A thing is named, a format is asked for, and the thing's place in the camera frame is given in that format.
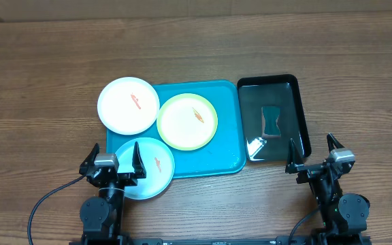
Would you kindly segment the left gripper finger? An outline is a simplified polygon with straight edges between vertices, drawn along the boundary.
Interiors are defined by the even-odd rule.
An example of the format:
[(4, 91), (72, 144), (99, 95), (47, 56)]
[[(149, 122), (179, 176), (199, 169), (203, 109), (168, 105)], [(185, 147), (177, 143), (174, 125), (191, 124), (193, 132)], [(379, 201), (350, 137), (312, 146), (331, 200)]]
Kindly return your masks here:
[(82, 176), (87, 175), (88, 169), (94, 165), (95, 158), (99, 154), (99, 152), (100, 152), (100, 147), (99, 147), (99, 144), (96, 143), (93, 146), (93, 149), (91, 150), (91, 152), (85, 158), (85, 160), (80, 164), (80, 167), (79, 167), (79, 174), (80, 175), (82, 175)]
[(134, 169), (134, 176), (137, 179), (146, 177), (146, 169), (140, 154), (140, 146), (138, 142), (134, 143), (132, 166)]

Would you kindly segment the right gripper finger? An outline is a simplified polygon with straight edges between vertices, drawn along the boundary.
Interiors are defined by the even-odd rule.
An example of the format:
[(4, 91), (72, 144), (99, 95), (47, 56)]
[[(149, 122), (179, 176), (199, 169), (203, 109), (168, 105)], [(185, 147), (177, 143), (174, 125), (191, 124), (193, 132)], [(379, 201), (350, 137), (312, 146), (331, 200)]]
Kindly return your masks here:
[(333, 136), (332, 133), (327, 134), (328, 150), (331, 152), (334, 149), (343, 148), (344, 146)]
[(291, 138), (289, 140), (289, 153), (287, 156), (287, 164), (285, 167), (285, 172), (287, 174), (296, 174), (302, 171), (303, 168), (304, 168), (303, 159), (298, 152), (294, 140)]

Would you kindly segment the yellow green plate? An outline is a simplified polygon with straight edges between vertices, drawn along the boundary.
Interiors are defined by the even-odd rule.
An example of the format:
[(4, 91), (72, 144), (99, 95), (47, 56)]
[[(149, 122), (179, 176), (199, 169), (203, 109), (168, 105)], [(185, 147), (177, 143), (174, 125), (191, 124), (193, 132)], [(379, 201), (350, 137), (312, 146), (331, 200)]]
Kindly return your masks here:
[(214, 106), (201, 95), (182, 93), (168, 99), (159, 110), (161, 139), (177, 150), (197, 150), (208, 144), (218, 126)]

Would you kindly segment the green scrubbing sponge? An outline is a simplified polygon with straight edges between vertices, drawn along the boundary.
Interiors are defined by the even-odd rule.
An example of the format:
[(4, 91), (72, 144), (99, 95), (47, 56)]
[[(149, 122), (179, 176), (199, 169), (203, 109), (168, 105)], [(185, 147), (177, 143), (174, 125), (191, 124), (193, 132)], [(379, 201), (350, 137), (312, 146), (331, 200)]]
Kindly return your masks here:
[(263, 106), (262, 114), (262, 137), (265, 139), (280, 137), (281, 132), (278, 126), (280, 108), (276, 106)]

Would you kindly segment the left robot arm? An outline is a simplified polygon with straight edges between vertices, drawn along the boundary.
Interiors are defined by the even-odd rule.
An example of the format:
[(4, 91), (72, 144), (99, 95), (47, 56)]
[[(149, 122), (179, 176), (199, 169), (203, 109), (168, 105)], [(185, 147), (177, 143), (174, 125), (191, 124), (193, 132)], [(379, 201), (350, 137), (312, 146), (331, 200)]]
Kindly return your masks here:
[(114, 153), (100, 153), (98, 144), (81, 163), (79, 173), (99, 189), (98, 195), (87, 199), (80, 208), (83, 223), (81, 244), (133, 243), (130, 235), (121, 231), (121, 226), (125, 188), (137, 186), (137, 181), (146, 177), (138, 143), (133, 145), (130, 163), (132, 172), (119, 173), (117, 156)]

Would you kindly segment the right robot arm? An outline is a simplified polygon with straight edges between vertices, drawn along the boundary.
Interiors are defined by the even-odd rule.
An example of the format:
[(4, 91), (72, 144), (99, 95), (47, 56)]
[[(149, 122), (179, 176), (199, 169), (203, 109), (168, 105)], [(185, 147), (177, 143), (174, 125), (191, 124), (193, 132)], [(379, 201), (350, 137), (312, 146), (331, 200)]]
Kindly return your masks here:
[[(294, 140), (289, 140), (285, 172), (297, 174), (298, 184), (308, 183), (317, 208), (303, 217), (291, 230), (287, 244), (370, 244), (362, 236), (367, 229), (370, 201), (363, 195), (342, 192), (339, 179), (353, 168), (355, 155), (332, 135), (327, 135), (329, 155), (320, 164), (305, 165)], [(302, 223), (316, 213), (321, 214), (322, 228), (313, 229), (308, 236), (296, 236)]]

